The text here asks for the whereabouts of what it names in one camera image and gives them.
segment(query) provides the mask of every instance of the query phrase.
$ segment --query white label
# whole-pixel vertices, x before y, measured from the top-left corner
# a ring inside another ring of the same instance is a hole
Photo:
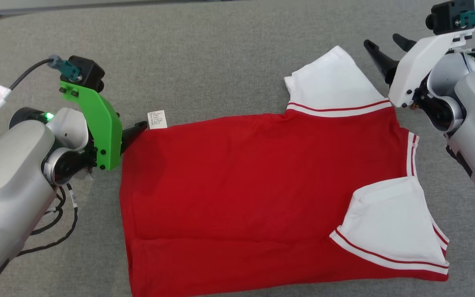
[[[164,111],[153,111],[148,113],[148,124],[150,129],[168,128]]]
[[[73,201],[73,208],[78,207],[78,205],[76,205],[76,195],[74,194],[73,190],[69,190],[69,195]]]

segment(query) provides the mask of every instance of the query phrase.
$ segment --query red stripe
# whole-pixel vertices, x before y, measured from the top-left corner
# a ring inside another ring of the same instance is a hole
[[[412,143],[412,161],[411,161],[411,163],[412,163],[412,176],[415,175],[415,171],[413,170],[413,152],[415,151],[415,139],[417,139],[417,135],[414,134],[413,135],[413,141],[412,141],[413,143]]]
[[[356,248],[357,250],[361,250],[362,252],[365,252],[366,254],[370,254],[370,255],[373,255],[373,256],[377,256],[381,259],[384,259],[386,261],[390,261],[390,262],[394,262],[394,263],[401,263],[401,264],[426,264],[426,265],[432,265],[432,266],[435,266],[435,267],[441,267],[441,268],[445,268],[447,269],[448,266],[443,266],[443,265],[438,265],[438,264],[434,264],[434,263],[429,263],[429,262],[421,262],[421,261],[398,261],[398,260],[393,260],[393,259],[390,259],[390,258],[386,258],[384,256],[381,256],[379,254],[375,254],[374,252],[370,252],[369,250],[364,250],[363,248],[359,248],[358,246],[350,243],[341,233],[340,231],[338,231],[338,228],[336,229],[336,233],[338,234],[338,236],[340,236],[343,240],[345,240],[345,242],[347,242],[349,245],[351,245],[353,248]]]
[[[439,232],[437,231],[437,228],[436,228],[435,226],[432,226],[432,227],[434,227],[435,233],[436,233],[437,236],[439,236],[439,238],[444,242],[444,244],[448,245],[448,241],[444,240],[444,237],[443,237],[441,234],[439,234]]]
[[[384,101],[381,101],[381,102],[375,102],[375,103],[372,103],[372,104],[359,106],[359,107],[330,108],[330,109],[314,109],[314,108],[307,107],[305,105],[298,104],[298,103],[295,103],[295,102],[290,102],[288,105],[296,105],[296,106],[299,106],[299,107],[303,107],[305,109],[309,109],[310,111],[354,111],[356,109],[364,109],[364,108],[367,108],[367,107],[372,107],[372,106],[375,106],[375,105],[379,105],[379,104],[382,104],[382,103],[389,103],[389,102],[390,102],[389,100],[384,100]]]

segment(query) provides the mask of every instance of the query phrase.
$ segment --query red fabric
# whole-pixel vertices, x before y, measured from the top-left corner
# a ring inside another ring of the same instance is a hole
[[[287,110],[146,131],[124,155],[120,190],[133,295],[446,280],[381,267],[329,238],[354,190],[406,176],[408,134],[392,107],[344,118]]]

